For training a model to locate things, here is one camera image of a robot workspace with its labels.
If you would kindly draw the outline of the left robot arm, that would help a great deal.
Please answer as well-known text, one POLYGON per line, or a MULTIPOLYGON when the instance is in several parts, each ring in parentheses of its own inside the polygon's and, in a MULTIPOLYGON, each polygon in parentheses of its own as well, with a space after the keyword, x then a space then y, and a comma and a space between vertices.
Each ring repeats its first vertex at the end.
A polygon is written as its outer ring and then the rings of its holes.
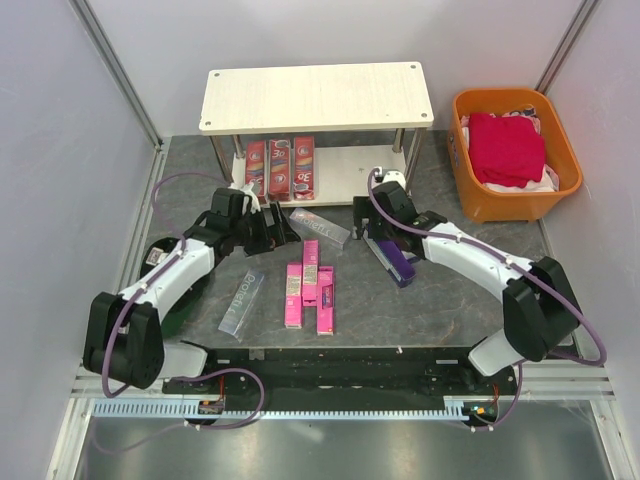
POLYGON ((268 209, 272 224, 249 186, 216 189, 210 208, 172 240, 162 260, 120 292, 92 300, 82 361, 101 376, 106 397, 146 389, 158 378, 166 357, 163 320, 236 248, 254 256, 301 240, 279 201, 268 209))

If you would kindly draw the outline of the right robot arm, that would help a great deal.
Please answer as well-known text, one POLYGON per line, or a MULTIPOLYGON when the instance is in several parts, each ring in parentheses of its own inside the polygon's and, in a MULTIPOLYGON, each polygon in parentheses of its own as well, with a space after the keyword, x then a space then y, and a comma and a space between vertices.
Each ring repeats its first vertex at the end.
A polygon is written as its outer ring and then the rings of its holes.
POLYGON ((579 325, 579 305, 562 266, 510 255, 475 239, 446 217, 419 213, 396 181, 353 198, 353 235, 389 241, 399 250, 443 265, 500 301, 503 327, 474 345, 458 368, 467 392, 483 392, 503 368, 545 359, 579 325))

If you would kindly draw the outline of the red 3D toothpaste box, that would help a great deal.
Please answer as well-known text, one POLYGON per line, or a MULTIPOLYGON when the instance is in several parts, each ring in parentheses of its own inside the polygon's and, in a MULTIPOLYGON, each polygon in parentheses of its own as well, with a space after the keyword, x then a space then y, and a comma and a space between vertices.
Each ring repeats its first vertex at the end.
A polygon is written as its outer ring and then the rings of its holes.
POLYGON ((315 140, 312 136, 294 139, 293 195, 295 200, 315 199, 315 140))

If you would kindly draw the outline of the purple toothpaste box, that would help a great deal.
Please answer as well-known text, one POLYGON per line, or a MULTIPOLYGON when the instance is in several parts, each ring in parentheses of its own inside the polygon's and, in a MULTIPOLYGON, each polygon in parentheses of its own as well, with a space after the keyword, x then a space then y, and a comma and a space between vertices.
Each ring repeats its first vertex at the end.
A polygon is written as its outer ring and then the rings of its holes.
POLYGON ((416 276, 414 264, 419 261, 417 256, 403 252, 393 241, 374 240, 367 235, 363 239, 399 288, 413 281, 416 276))

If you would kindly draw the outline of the silver red toothpaste box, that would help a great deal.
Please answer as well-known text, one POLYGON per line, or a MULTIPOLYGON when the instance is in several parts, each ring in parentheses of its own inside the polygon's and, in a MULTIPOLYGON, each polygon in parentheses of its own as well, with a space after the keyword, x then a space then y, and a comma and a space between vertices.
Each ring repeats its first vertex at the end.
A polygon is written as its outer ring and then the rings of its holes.
POLYGON ((253 191, 263 203, 265 201, 266 142, 264 140, 250 142, 245 156, 245 183, 253 184, 253 191))

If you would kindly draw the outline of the silver backed toothpaste box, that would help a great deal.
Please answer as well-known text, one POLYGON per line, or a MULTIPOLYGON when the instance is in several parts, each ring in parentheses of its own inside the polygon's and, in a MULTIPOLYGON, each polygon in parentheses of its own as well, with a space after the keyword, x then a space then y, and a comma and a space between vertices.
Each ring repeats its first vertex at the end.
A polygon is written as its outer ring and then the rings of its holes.
POLYGON ((268 196, 272 201, 288 201, 291 196, 291 143, 289 139, 269 141, 268 196))

